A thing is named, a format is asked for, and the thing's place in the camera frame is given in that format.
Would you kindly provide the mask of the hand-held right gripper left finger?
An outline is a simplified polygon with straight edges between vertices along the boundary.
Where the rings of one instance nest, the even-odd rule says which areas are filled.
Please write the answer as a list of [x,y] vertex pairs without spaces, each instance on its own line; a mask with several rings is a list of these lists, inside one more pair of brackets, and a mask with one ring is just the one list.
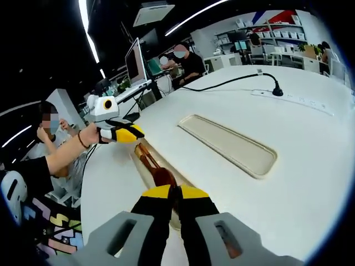
[[92,231],[69,265],[159,265],[169,236],[171,185],[145,191],[131,212],[122,211]]

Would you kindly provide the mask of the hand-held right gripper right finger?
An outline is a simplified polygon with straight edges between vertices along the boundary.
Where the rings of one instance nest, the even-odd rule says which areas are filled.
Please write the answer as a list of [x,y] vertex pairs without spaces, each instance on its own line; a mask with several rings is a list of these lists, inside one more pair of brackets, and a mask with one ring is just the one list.
[[180,186],[177,209],[189,265],[303,265],[289,255],[276,255],[260,235],[234,217],[220,213],[209,195]]

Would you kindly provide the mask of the person's left hand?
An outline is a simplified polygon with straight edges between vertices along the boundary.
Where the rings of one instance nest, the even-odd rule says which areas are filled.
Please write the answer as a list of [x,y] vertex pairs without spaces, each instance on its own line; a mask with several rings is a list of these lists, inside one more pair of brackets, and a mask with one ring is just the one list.
[[94,123],[90,123],[86,128],[79,133],[82,144],[88,148],[92,144],[99,142],[99,133],[97,126]]

